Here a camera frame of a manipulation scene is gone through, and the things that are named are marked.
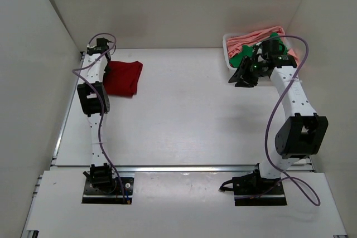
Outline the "red t shirt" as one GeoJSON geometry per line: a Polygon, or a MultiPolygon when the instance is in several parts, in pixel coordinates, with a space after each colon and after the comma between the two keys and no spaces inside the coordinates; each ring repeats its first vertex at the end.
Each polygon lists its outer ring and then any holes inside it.
{"type": "Polygon", "coordinates": [[[138,82],[143,69],[139,61],[109,63],[109,74],[103,80],[108,95],[132,98],[137,94],[138,82]]]}

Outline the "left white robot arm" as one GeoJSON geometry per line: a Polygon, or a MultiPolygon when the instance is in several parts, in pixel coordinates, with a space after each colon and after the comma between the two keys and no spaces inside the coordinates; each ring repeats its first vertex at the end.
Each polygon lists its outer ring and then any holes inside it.
{"type": "Polygon", "coordinates": [[[103,79],[109,72],[111,55],[110,41],[97,38],[96,45],[87,45],[83,66],[79,75],[77,94],[83,113],[89,123],[91,136],[91,165],[85,176],[95,193],[109,195],[117,187],[117,179],[112,166],[103,152],[105,138],[102,124],[105,123],[110,103],[104,88],[103,79]]]}

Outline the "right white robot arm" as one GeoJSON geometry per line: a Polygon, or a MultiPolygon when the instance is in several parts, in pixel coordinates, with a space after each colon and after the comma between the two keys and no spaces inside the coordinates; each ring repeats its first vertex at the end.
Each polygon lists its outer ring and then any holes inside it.
{"type": "Polygon", "coordinates": [[[267,159],[250,174],[232,180],[236,189],[243,191],[240,198],[259,198],[270,193],[291,165],[318,153],[327,131],[327,117],[318,115],[312,107],[298,77],[303,65],[283,52],[278,37],[269,37],[254,45],[253,54],[243,57],[229,79],[237,88],[253,88],[259,78],[268,77],[276,88],[279,99],[268,119],[265,145],[268,145],[269,130],[279,106],[285,115],[285,122],[275,136],[274,148],[265,150],[267,159]]]}

